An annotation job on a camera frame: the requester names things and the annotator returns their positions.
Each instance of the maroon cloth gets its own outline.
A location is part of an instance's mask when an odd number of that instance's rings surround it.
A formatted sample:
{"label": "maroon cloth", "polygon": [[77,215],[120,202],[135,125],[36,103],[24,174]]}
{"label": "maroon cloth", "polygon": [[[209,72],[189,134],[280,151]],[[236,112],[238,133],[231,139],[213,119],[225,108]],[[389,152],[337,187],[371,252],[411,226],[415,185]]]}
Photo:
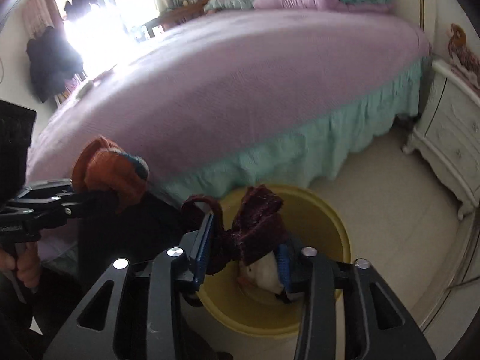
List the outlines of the maroon cloth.
{"label": "maroon cloth", "polygon": [[202,223],[205,214],[195,205],[200,202],[208,204],[216,218],[208,275],[218,273],[232,260],[242,261],[249,266],[288,239],[278,213],[283,200],[265,185],[248,188],[230,230],[225,231],[222,207],[217,200],[210,196],[194,195],[184,202],[181,209],[186,231],[196,230]]}

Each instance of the white nightstand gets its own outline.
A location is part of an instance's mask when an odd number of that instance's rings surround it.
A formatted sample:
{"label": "white nightstand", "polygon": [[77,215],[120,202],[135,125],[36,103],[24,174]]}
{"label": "white nightstand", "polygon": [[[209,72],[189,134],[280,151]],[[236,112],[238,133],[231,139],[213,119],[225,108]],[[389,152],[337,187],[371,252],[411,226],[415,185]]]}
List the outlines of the white nightstand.
{"label": "white nightstand", "polygon": [[480,200],[480,98],[449,64],[435,60],[432,66],[427,106],[403,152],[420,150],[438,179],[463,202],[462,220]]}

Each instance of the yellow bucket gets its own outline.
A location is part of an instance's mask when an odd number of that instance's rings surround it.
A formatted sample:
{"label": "yellow bucket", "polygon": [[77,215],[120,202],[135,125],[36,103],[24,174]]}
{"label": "yellow bucket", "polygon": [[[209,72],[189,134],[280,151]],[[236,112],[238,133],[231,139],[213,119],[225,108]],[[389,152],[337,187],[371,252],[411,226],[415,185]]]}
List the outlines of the yellow bucket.
{"label": "yellow bucket", "polygon": [[[286,185],[268,188],[283,199],[280,214],[288,231],[297,235],[305,246],[312,246],[335,261],[351,262],[347,232],[328,204],[301,188]],[[220,202],[226,229],[230,229],[245,192],[245,188],[235,190]],[[285,304],[270,292],[259,288],[247,290],[238,284],[238,273],[238,263],[231,262],[221,272],[205,278],[198,291],[205,308],[238,333],[269,338],[297,334],[302,302]]]}

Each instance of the wall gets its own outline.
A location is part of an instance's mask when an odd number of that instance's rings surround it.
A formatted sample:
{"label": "wall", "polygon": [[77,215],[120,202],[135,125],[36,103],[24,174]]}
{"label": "wall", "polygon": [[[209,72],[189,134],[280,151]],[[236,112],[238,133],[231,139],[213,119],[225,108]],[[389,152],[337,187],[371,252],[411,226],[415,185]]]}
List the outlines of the wall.
{"label": "wall", "polygon": [[480,38],[457,0],[437,0],[437,30],[433,48],[435,54],[449,59],[447,49],[449,37],[446,32],[452,23],[463,28],[468,46],[480,56]]}
{"label": "wall", "polygon": [[0,99],[37,111],[33,138],[45,128],[56,109],[54,102],[42,104],[30,87],[30,61],[26,53],[28,35],[20,9],[15,9],[0,32],[0,58],[4,77],[0,84]]}

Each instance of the hand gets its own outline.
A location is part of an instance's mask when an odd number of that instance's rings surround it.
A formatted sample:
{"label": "hand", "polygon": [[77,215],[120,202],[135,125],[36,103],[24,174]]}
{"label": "hand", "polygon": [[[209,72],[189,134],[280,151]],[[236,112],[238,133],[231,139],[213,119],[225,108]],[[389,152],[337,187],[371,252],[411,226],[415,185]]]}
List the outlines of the hand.
{"label": "hand", "polygon": [[[26,250],[18,257],[16,266],[18,267],[17,277],[23,281],[25,287],[33,288],[39,284],[41,266],[36,242],[28,242],[26,244]],[[0,250],[0,270],[13,271],[14,269],[15,259],[3,250]]]}

